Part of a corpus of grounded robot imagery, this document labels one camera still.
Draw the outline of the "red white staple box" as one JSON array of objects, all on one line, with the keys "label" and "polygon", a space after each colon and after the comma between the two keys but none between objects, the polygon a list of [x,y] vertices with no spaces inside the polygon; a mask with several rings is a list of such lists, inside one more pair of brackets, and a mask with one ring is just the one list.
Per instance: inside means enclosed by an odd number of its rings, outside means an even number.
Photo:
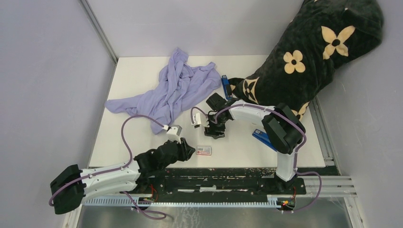
[{"label": "red white staple box", "polygon": [[212,147],[211,146],[197,146],[196,154],[202,156],[211,156],[212,155]]}]

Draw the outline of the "blue stapler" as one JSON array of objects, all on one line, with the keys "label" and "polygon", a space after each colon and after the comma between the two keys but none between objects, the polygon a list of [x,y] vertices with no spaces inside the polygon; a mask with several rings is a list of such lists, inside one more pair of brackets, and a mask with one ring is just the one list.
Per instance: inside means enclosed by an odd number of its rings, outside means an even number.
[{"label": "blue stapler", "polygon": [[252,136],[255,137],[256,139],[258,139],[260,142],[262,142],[263,144],[265,144],[266,146],[268,146],[269,148],[271,148],[272,150],[274,150],[275,152],[277,152],[277,150],[275,149],[275,147],[272,145],[272,143],[269,140],[268,135],[261,130],[256,129],[253,133]]},{"label": "blue stapler", "polygon": [[229,80],[226,75],[221,76],[221,83],[223,86],[225,98],[227,100],[232,99],[232,89],[231,89],[231,85],[230,85]]}]

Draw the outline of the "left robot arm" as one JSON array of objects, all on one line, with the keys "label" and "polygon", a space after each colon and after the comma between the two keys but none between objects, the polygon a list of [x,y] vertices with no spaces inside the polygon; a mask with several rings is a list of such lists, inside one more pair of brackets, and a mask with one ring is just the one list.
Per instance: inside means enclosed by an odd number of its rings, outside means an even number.
[{"label": "left robot arm", "polygon": [[140,153],[130,163],[94,169],[70,165],[50,183],[49,204],[55,214],[61,215],[107,194],[133,190],[144,193],[150,186],[149,177],[159,175],[171,164],[188,161],[195,152],[185,138],[180,138],[179,142],[166,141],[156,149]]}]

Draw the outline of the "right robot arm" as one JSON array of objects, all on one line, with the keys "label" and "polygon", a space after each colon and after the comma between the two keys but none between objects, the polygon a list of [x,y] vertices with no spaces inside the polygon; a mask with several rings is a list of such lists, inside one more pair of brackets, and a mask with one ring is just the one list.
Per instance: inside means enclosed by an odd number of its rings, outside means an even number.
[{"label": "right robot arm", "polygon": [[284,103],[277,106],[261,106],[232,98],[226,100],[214,93],[207,101],[212,114],[205,118],[193,116],[194,126],[204,126],[205,136],[214,139],[225,136],[228,120],[246,121],[261,126],[269,143],[278,153],[274,186],[277,192],[286,194],[293,189],[297,176],[297,152],[306,143],[306,130],[300,120]]}]

